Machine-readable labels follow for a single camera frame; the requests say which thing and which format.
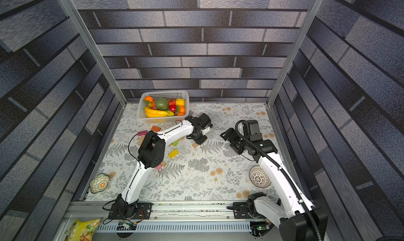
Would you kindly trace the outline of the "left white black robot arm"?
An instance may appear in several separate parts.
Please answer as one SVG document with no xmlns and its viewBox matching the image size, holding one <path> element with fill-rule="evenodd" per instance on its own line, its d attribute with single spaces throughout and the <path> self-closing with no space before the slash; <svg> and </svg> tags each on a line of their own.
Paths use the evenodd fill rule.
<svg viewBox="0 0 404 241">
<path fill-rule="evenodd" d="M 135 158 L 139 168 L 133 173 L 127 186 L 118 194 L 109 210 L 110 220 L 130 220 L 141 210 L 137 202 L 150 172 L 164 160 L 167 146 L 183 137 L 202 145 L 206 140 L 206 134 L 213 127 L 211 119 L 205 113 L 199 117 L 188 116 L 179 124 L 160 131 L 147 132 L 141 146 L 138 149 L 138 156 Z"/>
</svg>

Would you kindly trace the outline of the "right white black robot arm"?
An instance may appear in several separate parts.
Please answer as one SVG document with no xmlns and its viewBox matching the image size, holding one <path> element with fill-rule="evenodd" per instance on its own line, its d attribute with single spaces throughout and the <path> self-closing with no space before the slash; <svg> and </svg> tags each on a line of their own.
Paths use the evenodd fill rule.
<svg viewBox="0 0 404 241">
<path fill-rule="evenodd" d="M 221 138 L 239 155 L 244 151 L 259 164 L 272 182 L 281 204 L 264 193 L 249 195 L 245 208 L 251 217 L 264 217 L 279 229 L 284 241 L 322 241 L 328 216 L 316 208 L 303 194 L 284 167 L 277 148 L 264 140 L 256 120 L 240 120 L 234 128 L 221 133 Z"/>
</svg>

